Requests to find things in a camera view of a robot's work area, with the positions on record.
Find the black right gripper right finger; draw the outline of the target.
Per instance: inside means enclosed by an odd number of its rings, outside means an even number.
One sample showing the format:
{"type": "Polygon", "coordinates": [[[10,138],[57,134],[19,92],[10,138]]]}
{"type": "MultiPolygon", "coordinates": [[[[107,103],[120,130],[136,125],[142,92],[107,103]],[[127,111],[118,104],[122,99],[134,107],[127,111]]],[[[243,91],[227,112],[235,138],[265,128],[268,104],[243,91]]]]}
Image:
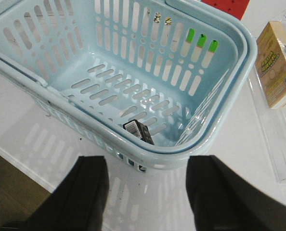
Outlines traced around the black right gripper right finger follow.
{"type": "Polygon", "coordinates": [[[214,155],[189,158],[186,191],[198,231],[286,231],[286,206],[214,155]]]}

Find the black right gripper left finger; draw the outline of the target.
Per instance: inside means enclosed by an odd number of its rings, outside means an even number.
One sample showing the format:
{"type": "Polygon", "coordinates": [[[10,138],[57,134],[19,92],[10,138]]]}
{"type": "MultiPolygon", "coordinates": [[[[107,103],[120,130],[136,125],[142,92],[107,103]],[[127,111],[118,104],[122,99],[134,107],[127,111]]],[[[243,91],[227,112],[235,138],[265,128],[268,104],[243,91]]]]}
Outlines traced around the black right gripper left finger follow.
{"type": "Polygon", "coordinates": [[[100,231],[109,192],[103,156],[80,156],[22,231],[100,231]]]}

